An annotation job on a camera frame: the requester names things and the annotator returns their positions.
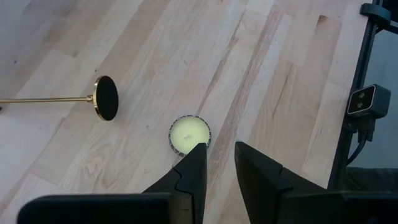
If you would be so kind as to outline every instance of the black frame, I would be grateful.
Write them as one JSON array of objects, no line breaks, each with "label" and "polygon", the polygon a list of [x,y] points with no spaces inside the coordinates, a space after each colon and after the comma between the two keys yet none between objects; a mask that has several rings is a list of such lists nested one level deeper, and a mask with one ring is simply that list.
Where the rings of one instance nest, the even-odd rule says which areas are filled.
[{"label": "black frame", "polygon": [[[373,4],[379,6],[388,5],[389,3],[391,2],[389,2],[388,0],[373,0]],[[359,52],[358,62],[356,64],[356,70],[350,94],[352,94],[356,90],[363,88],[366,78],[366,72],[368,70],[369,59],[372,52],[374,37],[381,29],[382,28],[377,25],[376,21],[370,18],[368,19],[368,23],[366,24],[365,28],[364,38],[362,41],[361,51]],[[355,127],[356,121],[346,115],[341,126],[340,137],[338,140],[336,154],[333,161],[333,167],[331,169],[328,183],[329,190],[338,190],[342,188],[342,186],[344,186],[344,181],[346,177],[344,171],[345,167],[347,166],[349,149],[351,147],[353,134],[356,132]]]}]

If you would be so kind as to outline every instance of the candle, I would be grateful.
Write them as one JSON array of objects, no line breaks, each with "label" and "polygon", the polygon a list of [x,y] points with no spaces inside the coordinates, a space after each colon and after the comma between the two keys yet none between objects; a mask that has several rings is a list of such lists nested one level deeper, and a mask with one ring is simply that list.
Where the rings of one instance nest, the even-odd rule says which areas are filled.
[{"label": "candle", "polygon": [[174,121],[169,132],[170,145],[181,156],[187,155],[197,144],[210,144],[210,128],[197,116],[182,116]]}]

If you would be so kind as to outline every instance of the black metal stand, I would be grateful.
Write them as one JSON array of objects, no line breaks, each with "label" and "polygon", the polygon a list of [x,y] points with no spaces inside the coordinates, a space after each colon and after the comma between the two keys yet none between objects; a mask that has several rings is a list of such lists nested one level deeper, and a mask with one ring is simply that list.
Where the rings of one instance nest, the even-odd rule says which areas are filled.
[{"label": "black metal stand", "polygon": [[[398,21],[397,1],[374,0],[372,4],[363,4],[360,13],[368,16],[369,20],[356,65],[351,93],[363,88],[375,35],[383,29],[398,34],[398,28],[391,25],[391,21]],[[344,187],[343,185],[346,181],[345,167],[347,166],[349,149],[355,132],[356,121],[346,115],[341,127],[328,189],[337,190]]]}]

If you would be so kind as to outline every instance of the gold pole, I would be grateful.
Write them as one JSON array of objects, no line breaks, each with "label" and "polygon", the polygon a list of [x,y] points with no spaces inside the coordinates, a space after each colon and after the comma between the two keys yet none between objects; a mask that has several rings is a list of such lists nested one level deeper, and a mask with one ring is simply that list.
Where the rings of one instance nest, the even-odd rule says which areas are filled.
[{"label": "gold pole", "polygon": [[69,98],[41,98],[41,99],[5,99],[0,100],[0,103],[46,103],[46,102],[74,102],[87,101],[92,102],[93,96],[86,97],[69,97]]}]

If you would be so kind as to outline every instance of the wood grain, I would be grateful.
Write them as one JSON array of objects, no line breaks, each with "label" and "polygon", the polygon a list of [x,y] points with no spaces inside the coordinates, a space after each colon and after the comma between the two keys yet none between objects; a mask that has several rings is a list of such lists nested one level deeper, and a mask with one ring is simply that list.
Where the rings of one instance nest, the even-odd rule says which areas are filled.
[{"label": "wood grain", "polygon": [[55,193],[141,192],[180,158],[172,122],[205,119],[205,223],[248,223],[234,167],[242,140],[326,187],[370,0],[0,2],[0,96],[85,96],[100,75],[119,112],[1,105],[0,222]]}]

